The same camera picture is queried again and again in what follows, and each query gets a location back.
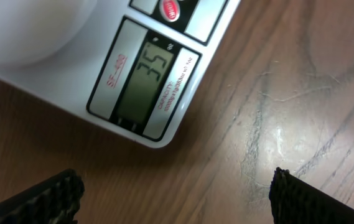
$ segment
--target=scale display screen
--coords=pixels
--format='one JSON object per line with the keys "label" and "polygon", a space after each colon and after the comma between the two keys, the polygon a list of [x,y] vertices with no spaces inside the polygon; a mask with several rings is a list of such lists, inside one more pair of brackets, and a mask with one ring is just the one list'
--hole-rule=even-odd
{"label": "scale display screen", "polygon": [[173,58],[174,54],[150,42],[144,44],[116,111],[119,117],[144,124]]}

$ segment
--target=wood grain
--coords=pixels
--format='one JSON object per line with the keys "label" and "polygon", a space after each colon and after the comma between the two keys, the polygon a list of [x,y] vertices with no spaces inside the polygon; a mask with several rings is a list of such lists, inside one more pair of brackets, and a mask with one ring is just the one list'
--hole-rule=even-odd
{"label": "wood grain", "polygon": [[244,0],[167,147],[0,83],[0,201],[66,168],[81,223],[272,223],[281,166],[354,208],[354,1]]}

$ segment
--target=black textured object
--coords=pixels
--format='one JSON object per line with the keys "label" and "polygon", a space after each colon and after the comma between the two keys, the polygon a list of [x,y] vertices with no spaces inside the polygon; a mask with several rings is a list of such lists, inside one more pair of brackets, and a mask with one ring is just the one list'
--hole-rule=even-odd
{"label": "black textured object", "polygon": [[67,224],[80,209],[82,179],[65,170],[0,203],[0,224]]}
{"label": "black textured object", "polygon": [[275,224],[354,223],[354,209],[276,168],[269,192]]}

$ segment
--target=white scale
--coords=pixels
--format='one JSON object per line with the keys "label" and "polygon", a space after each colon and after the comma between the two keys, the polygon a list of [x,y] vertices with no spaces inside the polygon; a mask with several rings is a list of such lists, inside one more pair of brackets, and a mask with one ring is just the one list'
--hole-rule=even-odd
{"label": "white scale", "polygon": [[98,0],[59,53],[29,67],[0,69],[0,80],[145,146],[163,147],[239,2]]}

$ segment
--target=number 35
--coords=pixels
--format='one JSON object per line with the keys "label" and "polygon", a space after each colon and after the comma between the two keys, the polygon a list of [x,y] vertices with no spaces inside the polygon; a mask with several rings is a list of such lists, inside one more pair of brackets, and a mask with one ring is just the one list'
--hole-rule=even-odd
{"label": "number 35", "polygon": [[[159,55],[156,55],[154,58],[149,58],[147,56],[147,50],[144,51],[144,54],[142,56],[145,60],[147,60],[148,62],[155,62],[156,60],[160,60],[160,61],[163,61],[163,64],[162,64],[162,67],[164,68],[165,65],[167,65],[167,61],[162,58],[161,56]],[[151,73],[155,74],[156,75],[156,81],[159,81],[160,77],[161,77],[161,74],[157,71],[157,70],[154,70],[153,68],[151,68],[150,66],[148,66],[147,64],[145,64],[144,62],[140,62],[137,66],[137,70],[141,69],[142,67],[146,68],[147,70],[147,73],[146,75],[150,75]]]}

